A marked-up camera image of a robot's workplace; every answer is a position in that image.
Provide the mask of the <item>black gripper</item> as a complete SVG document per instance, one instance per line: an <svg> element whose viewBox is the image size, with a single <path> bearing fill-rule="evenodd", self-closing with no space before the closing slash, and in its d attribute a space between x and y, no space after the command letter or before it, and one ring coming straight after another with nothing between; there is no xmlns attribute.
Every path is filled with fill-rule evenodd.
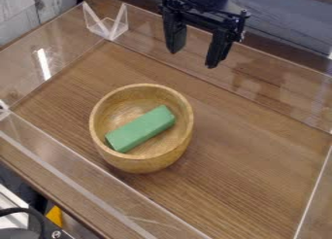
<svg viewBox="0 0 332 239"><path fill-rule="evenodd" d="M213 32L205 60L206 67L213 69L228 55L232 40L242 40L250 13L230 0L162 0L162 6L173 10L164 10L165 46L170 53L177 53L186 41L186 25L180 13L188 18L188 23L204 30L221 27Z"/></svg>

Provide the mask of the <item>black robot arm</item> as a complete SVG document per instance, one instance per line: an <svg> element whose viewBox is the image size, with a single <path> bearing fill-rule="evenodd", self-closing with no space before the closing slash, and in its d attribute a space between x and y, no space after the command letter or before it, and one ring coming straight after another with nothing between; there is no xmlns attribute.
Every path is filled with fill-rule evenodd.
<svg viewBox="0 0 332 239"><path fill-rule="evenodd" d="M212 33L205 65L214 68L228 56L232 44L241 42L249 12L229 0L161 0L165 47L177 53L186 43L186 26Z"/></svg>

